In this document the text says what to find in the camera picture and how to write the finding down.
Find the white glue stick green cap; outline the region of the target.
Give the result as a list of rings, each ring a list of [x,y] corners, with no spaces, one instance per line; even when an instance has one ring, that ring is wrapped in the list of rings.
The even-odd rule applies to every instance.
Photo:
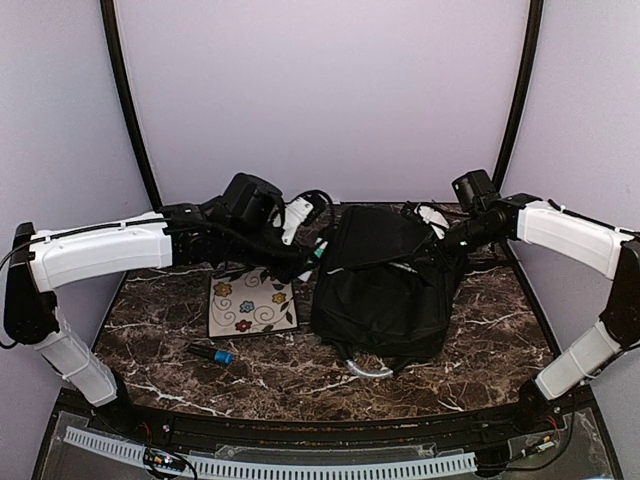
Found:
[[[299,280],[301,280],[302,282],[306,282],[310,279],[313,273],[313,270],[317,267],[321,257],[324,254],[324,251],[327,245],[328,245],[328,242],[322,239],[318,239],[316,241],[315,250],[312,257],[312,265],[308,270],[306,270],[305,272],[303,272],[301,275],[298,276]]]

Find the black student backpack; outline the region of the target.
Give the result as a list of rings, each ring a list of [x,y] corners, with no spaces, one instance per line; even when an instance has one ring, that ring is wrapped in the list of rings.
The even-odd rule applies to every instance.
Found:
[[[321,259],[310,321],[353,375],[391,377],[442,351],[468,259],[415,262],[411,254],[429,232],[443,240],[449,227],[438,209],[412,202],[342,214]]]

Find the black marker with blue cap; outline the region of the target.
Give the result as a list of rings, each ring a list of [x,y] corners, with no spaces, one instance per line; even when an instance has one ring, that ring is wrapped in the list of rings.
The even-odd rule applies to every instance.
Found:
[[[218,350],[207,345],[190,344],[187,347],[187,352],[221,365],[230,365],[233,361],[233,355],[230,352]]]

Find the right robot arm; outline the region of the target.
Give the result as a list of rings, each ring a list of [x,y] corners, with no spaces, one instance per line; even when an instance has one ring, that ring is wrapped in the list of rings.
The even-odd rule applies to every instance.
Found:
[[[407,214],[432,232],[436,259],[450,260],[499,240],[511,240],[554,253],[598,273],[610,283],[595,323],[541,370],[510,413],[521,434],[534,432],[549,416],[547,402],[595,377],[605,364],[639,345],[639,236],[582,217],[550,200],[529,194],[490,195],[467,207],[463,218],[447,223],[436,208],[411,205]]]

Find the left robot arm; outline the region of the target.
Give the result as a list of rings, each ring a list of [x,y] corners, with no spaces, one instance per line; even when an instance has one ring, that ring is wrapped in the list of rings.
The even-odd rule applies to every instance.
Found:
[[[29,345],[75,386],[120,436],[141,427],[126,390],[67,323],[56,289],[75,282],[146,268],[225,261],[266,268],[287,281],[313,264],[310,248],[293,238],[313,206],[252,207],[232,215],[216,202],[176,204],[120,221],[66,230],[21,224],[2,259],[6,269],[3,327],[9,348]]]

